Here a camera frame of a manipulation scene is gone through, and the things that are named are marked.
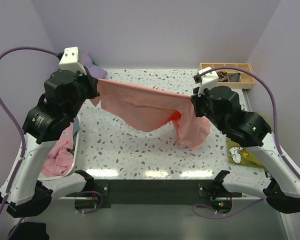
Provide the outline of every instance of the lavender wall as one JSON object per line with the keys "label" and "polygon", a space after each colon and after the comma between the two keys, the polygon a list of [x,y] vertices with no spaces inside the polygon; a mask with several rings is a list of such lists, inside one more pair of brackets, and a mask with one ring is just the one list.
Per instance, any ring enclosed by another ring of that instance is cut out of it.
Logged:
{"label": "lavender wall", "polygon": [[32,0],[56,48],[104,67],[245,62],[280,0]]}
{"label": "lavender wall", "polygon": [[[281,145],[300,166],[300,0],[281,0],[248,60],[275,96]],[[271,118],[270,100],[258,84],[252,108]],[[300,240],[300,213],[291,215]]]}
{"label": "lavender wall", "polygon": [[[0,53],[18,46],[54,49],[30,0],[0,0]],[[57,58],[33,51],[12,53],[0,62],[0,93],[20,124],[37,103],[44,81],[57,65]],[[0,107],[0,186],[8,176],[19,145],[18,132]],[[12,222],[13,218],[4,210],[0,239],[6,239]]]}

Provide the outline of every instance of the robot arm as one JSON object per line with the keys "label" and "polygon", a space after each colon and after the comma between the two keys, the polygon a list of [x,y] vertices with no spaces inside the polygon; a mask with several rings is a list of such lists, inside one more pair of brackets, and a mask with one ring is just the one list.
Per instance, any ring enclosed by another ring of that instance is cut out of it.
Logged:
{"label": "robot arm", "polygon": [[260,197],[282,213],[300,212],[300,168],[285,151],[279,153],[270,126],[259,114],[242,110],[236,92],[227,86],[216,86],[215,71],[199,74],[194,79],[200,86],[191,96],[195,115],[207,117],[228,138],[258,157],[273,176],[258,182],[221,171],[215,178],[217,188]]}
{"label": "robot arm", "polygon": [[[0,188],[0,203],[7,196],[7,212],[14,218],[42,213],[51,201],[80,192],[93,180],[83,171],[51,181],[38,181],[43,164],[65,128],[73,122],[86,99],[99,96],[96,78],[80,64],[77,47],[66,48],[60,60],[61,71],[44,82],[45,93],[32,108],[22,126],[25,135],[24,159],[17,157]],[[10,192],[6,193],[10,179]]]}

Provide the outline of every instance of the speckled white tabletop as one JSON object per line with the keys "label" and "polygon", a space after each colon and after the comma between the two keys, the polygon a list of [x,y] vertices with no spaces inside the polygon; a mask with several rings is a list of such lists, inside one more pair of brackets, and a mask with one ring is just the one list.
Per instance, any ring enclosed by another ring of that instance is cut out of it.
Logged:
{"label": "speckled white tabletop", "polygon": [[[197,87],[197,69],[107,69],[107,79],[191,95]],[[242,109],[246,102],[241,89]],[[167,124],[152,132],[141,132],[121,118],[94,107],[87,100],[80,112],[80,141],[75,169],[96,179],[214,179],[220,170],[262,181],[263,169],[228,162],[226,137],[213,125],[206,141],[197,149],[175,144],[175,129]]]}

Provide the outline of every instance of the purple plush toy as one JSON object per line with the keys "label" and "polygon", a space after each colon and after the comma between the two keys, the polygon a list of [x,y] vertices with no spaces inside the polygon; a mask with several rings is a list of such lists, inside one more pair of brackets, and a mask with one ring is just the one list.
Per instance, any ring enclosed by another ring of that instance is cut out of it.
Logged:
{"label": "purple plush toy", "polygon": [[108,72],[103,68],[93,64],[93,61],[87,52],[81,54],[83,65],[89,70],[92,77],[97,79],[104,79]]}

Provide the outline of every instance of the pink cloth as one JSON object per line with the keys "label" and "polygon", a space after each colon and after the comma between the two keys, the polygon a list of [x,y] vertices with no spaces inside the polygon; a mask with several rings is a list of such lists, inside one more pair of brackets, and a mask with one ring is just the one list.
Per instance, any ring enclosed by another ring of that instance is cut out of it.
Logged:
{"label": "pink cloth", "polygon": [[105,79],[99,79],[97,90],[100,96],[91,99],[93,105],[101,101],[102,109],[137,130],[151,132],[172,122],[176,143],[191,148],[210,133],[210,121],[195,116],[190,96]]}
{"label": "pink cloth", "polygon": [[74,147],[74,124],[70,123],[61,134],[59,140],[51,149],[45,160],[41,172],[47,177],[56,177],[66,174],[72,166],[74,156],[68,152]]}

